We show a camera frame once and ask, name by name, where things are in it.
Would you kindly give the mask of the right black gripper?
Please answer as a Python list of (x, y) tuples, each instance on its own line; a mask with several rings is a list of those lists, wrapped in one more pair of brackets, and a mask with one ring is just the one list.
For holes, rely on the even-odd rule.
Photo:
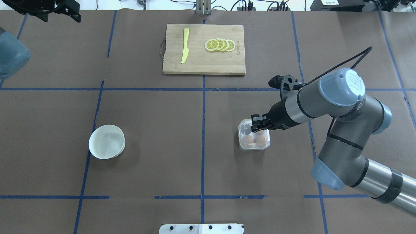
[(287, 113), (286, 100), (282, 100), (270, 108), (269, 112), (263, 114), (262, 116), (258, 114), (251, 115), (252, 122), (262, 122), (262, 123), (252, 123), (251, 132), (260, 132), (275, 129), (289, 129), (291, 127), (297, 126), (300, 123), (295, 122)]

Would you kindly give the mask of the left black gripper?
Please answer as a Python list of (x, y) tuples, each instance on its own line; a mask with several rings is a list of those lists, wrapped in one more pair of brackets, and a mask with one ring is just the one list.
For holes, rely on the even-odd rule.
[(81, 22), (80, 4), (75, 0), (4, 0), (4, 4), (20, 14), (32, 14), (43, 22), (48, 22), (48, 15), (57, 11)]

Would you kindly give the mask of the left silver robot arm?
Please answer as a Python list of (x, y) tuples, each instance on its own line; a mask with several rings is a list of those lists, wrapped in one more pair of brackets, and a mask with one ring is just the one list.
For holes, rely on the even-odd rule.
[[(22, 15), (34, 16), (48, 22), (52, 13), (69, 16), (81, 22), (80, 4), (76, 0), (3, 0), (7, 6)], [(1, 28), (0, 73), (1, 81), (17, 74), (30, 60), (29, 49), (12, 33)]]

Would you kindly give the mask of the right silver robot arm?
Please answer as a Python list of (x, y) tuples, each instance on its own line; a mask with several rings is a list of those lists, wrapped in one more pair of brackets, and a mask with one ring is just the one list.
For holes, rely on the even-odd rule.
[(415, 216), (415, 179), (362, 155), (370, 136), (389, 127), (392, 114), (366, 93), (356, 71), (340, 68), (308, 83), (277, 75), (268, 84), (280, 90), (280, 101), (267, 113), (251, 116), (252, 132), (289, 129), (324, 115), (332, 117), (312, 177), (333, 190), (355, 188)]

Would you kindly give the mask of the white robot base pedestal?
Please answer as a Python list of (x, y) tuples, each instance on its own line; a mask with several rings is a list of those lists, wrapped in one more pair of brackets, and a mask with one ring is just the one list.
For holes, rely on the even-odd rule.
[(159, 234), (244, 234), (243, 224), (165, 224), (159, 228)]

